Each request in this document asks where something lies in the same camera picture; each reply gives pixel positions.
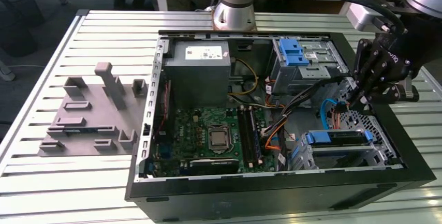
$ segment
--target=yellow wire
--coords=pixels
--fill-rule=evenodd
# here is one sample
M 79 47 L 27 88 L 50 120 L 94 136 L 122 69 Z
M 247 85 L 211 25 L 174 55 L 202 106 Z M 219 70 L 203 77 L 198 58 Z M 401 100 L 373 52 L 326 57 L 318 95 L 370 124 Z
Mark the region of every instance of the yellow wire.
M 245 92 L 238 92 L 238 93 L 229 93 L 229 95 L 234 95 L 234 96 L 238 96 L 238 95 L 246 95 L 251 92 L 254 92 L 254 90 L 257 89 L 257 86 L 258 86 L 258 76 L 257 76 L 257 72 L 254 71 L 254 69 L 250 67 L 250 65 L 239 58 L 237 58 L 238 61 L 241 61 L 246 67 L 250 69 L 251 73 L 254 73 L 254 76 L 255 76 L 255 83 L 254 83 L 254 87 L 249 90 L 249 91 L 245 91 Z

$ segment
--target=gray plastic block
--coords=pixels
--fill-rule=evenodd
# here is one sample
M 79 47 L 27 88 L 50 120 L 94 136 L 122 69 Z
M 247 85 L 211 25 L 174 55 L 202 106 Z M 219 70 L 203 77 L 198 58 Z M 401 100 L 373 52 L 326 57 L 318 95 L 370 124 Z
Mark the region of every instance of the gray plastic block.
M 84 126 L 86 119 L 83 117 L 59 118 L 55 122 L 58 126 Z
M 84 83 L 82 77 L 68 77 L 63 85 L 63 88 L 74 101 L 84 99 L 84 96 L 82 94 L 82 88 L 87 88 L 87 87 L 88 86 Z
M 132 83 L 132 92 L 135 97 L 147 96 L 147 84 L 143 79 L 135 79 Z
M 98 133 L 104 136 L 118 136 L 119 129 L 115 126 L 100 126 L 98 127 Z
M 102 77 L 106 87 L 106 92 L 112 98 L 112 102 L 118 110 L 124 109 L 126 103 L 123 96 L 126 91 L 123 89 L 122 82 L 119 78 L 112 75 L 112 65 L 111 63 L 100 62 L 95 66 L 95 74 Z
M 90 110 L 92 108 L 92 105 L 88 101 L 75 101 L 64 103 L 63 108 L 67 111 Z
M 52 137 L 52 138 L 64 138 L 68 136 L 68 134 L 66 132 L 63 132 L 63 130 L 48 130 L 47 134 Z
M 40 149 L 46 152 L 60 152 L 64 150 L 64 145 L 59 140 L 46 141 L 42 143 Z
M 94 147 L 99 152 L 107 152 L 116 149 L 116 145 L 111 139 L 95 140 L 94 142 Z
M 132 85 L 134 83 L 122 85 L 126 92 L 132 91 Z M 132 154 L 138 133 L 142 133 L 146 96 L 120 94 L 127 107 L 118 110 L 111 96 L 103 91 L 103 84 L 91 84 L 79 90 L 84 100 L 72 101 L 71 96 L 66 95 L 43 140 L 39 156 Z M 60 142 L 64 149 L 46 145 L 54 140 Z M 112 140 L 114 149 L 98 149 L 95 140 Z
M 119 133 L 118 141 L 126 150 L 131 150 L 134 148 L 134 144 L 136 143 L 138 135 L 135 130 L 131 132 L 131 136 L 128 137 L 124 131 Z

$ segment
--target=ram slot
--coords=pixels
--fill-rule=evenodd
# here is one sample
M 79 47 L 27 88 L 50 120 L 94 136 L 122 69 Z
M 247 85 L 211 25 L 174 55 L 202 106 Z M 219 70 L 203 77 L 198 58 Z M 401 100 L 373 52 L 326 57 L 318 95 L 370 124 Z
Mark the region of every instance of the ram slot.
M 251 109 L 245 107 L 238 108 L 238 124 L 239 124 L 239 137 L 241 146 L 243 148 L 245 166 L 253 168 L 254 165 L 262 163 L 259 136 L 255 126 L 255 118 Z
M 253 107 L 249 107 L 249 118 L 250 118 L 250 123 L 251 123 L 251 143 L 253 143 L 253 149 L 255 153 L 255 161 L 261 165 L 263 163 L 262 160 L 262 153 L 261 153 L 261 144 L 259 144 L 259 133 L 257 129 L 257 121 L 255 121 L 255 114 L 254 114 L 254 109 Z

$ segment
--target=green circuit board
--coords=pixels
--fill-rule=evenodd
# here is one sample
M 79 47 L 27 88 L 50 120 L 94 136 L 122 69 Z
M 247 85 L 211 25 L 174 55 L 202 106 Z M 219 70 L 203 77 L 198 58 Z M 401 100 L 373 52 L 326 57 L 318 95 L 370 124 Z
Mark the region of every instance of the green circuit board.
M 265 113 L 261 108 L 255 111 L 257 127 L 266 127 Z M 233 158 L 239 160 L 238 173 L 271 172 L 274 167 L 274 155 L 263 155 L 263 163 L 250 168 L 243 162 L 243 148 L 238 128 L 237 108 L 213 108 L 177 110 L 175 130 L 173 144 L 163 144 L 156 149 L 159 154 L 170 154 L 169 159 L 155 163 L 159 177 L 182 176 L 179 173 L 179 161 L 189 159 Z M 230 144 L 225 151 L 214 151 L 210 147 L 211 128 L 229 130 Z

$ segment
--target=white cable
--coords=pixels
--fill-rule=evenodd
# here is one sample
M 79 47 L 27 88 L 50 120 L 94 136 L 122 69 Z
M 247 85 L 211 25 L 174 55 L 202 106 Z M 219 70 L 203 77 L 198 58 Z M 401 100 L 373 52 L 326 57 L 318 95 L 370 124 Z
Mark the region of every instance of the white cable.
M 274 109 L 274 107 L 269 107 L 269 106 L 265 106 L 265 105 L 261 105 L 261 104 L 255 104 L 255 103 L 245 103 L 245 102 L 241 102 L 238 101 L 234 97 L 231 97 L 238 103 L 243 104 L 243 105 L 253 105 L 253 106 L 258 106 L 258 107 L 262 107 L 262 108 L 266 108 L 266 109 Z

